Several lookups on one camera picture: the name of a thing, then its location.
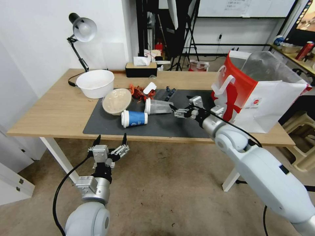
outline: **red and white paper bag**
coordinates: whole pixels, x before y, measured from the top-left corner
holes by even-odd
[[[231,60],[245,61],[238,69]],[[212,85],[212,99],[225,107],[223,119],[247,132],[267,133],[308,83],[270,52],[230,51]]]

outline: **monitor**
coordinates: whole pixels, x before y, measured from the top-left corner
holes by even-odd
[[[315,41],[315,1],[307,2],[284,41],[299,46]]]

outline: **table leg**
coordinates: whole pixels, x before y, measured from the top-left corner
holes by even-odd
[[[224,192],[227,192],[230,190],[230,188],[233,186],[235,181],[239,178],[240,174],[237,172],[235,168],[233,168],[232,172],[229,174],[227,179],[222,184],[222,188]]]
[[[40,137],[40,139],[43,141],[43,143],[46,145],[48,150],[51,152],[53,157],[56,159],[56,161],[61,165],[61,167],[64,169],[66,173],[69,173],[70,170],[73,169],[73,166],[57,144],[57,142],[54,140],[54,138],[45,138]],[[76,181],[79,179],[79,175],[76,171],[74,171],[70,176],[70,179],[76,183]]]

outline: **red can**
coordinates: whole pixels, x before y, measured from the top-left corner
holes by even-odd
[[[295,57],[298,61],[303,60],[303,58],[312,50],[315,43],[312,41],[308,41],[304,47],[301,49],[301,51],[298,53],[298,55]]]

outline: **paper cup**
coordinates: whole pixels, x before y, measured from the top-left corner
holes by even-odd
[[[145,112],[127,111],[121,113],[121,125],[126,128],[129,126],[146,125],[148,114]]]

